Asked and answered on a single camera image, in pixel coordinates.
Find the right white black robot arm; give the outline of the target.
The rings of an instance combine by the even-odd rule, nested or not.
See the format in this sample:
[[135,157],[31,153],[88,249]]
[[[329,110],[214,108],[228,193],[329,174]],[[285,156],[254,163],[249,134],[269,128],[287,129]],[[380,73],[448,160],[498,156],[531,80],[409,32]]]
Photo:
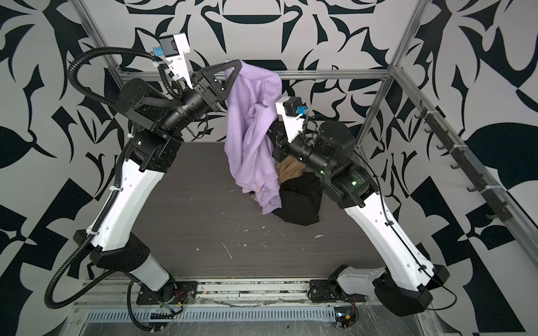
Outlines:
[[380,254],[384,267],[356,269],[341,266],[330,276],[342,295],[377,299],[397,316],[429,310],[431,291],[443,287],[449,271],[422,254],[388,209],[374,176],[353,162],[355,138],[342,123],[326,121],[309,144],[300,130],[288,131],[274,122],[268,131],[273,156],[289,156],[312,170],[324,192],[364,231]]

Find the purple cloth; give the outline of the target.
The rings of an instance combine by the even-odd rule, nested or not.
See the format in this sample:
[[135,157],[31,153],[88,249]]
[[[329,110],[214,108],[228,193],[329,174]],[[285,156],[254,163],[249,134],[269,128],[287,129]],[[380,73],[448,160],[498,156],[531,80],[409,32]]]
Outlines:
[[267,135],[281,97],[282,81],[275,72],[241,62],[226,100],[229,169],[243,193],[254,194],[263,215],[282,207],[273,143]]

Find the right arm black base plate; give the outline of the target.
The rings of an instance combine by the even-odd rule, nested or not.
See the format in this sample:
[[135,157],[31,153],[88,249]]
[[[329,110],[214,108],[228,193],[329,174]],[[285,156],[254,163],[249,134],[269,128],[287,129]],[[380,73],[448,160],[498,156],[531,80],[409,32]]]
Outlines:
[[308,299],[312,302],[346,301],[346,294],[336,281],[328,279],[313,279],[309,282]]

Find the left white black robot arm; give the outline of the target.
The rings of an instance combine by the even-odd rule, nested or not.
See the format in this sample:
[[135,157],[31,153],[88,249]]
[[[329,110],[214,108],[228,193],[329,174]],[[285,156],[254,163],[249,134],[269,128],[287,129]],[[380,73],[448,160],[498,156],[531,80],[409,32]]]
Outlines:
[[133,225],[152,190],[171,168],[183,143],[182,130],[219,110],[241,68],[241,61],[234,60],[201,69],[177,101],[166,99],[141,78],[128,81],[120,91],[120,111],[143,129],[119,158],[112,193],[102,213],[74,238],[83,251],[89,251],[95,266],[127,274],[159,300],[172,299],[175,280],[132,233]]

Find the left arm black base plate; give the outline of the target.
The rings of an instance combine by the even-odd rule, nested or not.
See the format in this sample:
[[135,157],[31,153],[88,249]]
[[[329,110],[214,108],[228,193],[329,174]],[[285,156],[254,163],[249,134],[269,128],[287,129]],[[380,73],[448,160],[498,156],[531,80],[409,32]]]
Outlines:
[[178,305],[189,304],[196,299],[198,289],[197,281],[168,281],[159,291],[152,291],[142,284],[138,291],[136,303],[138,305]]

